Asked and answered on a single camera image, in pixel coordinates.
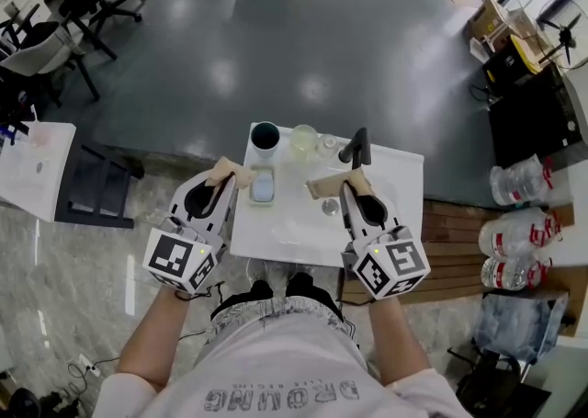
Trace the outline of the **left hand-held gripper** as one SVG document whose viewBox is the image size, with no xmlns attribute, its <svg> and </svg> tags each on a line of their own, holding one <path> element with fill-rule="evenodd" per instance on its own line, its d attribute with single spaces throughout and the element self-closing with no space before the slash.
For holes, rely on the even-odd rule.
<svg viewBox="0 0 588 418">
<path fill-rule="evenodd" d="M 170 203 L 170 213 L 150 232 L 142 266 L 159 283 L 184 294 L 203 294 L 207 281 L 226 250 L 223 227 L 227 222 L 236 187 L 229 175 L 208 186 L 209 172 L 201 172 L 181 184 Z M 190 227 L 181 220 L 204 219 Z"/>
</svg>

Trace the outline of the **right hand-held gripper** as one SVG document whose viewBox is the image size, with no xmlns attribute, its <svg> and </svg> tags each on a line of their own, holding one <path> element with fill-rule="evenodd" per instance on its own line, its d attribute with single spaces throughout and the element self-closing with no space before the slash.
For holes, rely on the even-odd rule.
<svg viewBox="0 0 588 418">
<path fill-rule="evenodd" d="M 360 196 L 346 181 L 339 198 L 344 226 L 353 240 L 341 252 L 344 267 L 373 300 L 408 293 L 429 275 L 431 267 L 422 242 L 400 224 L 393 205 L 386 206 L 376 196 Z"/>
</svg>

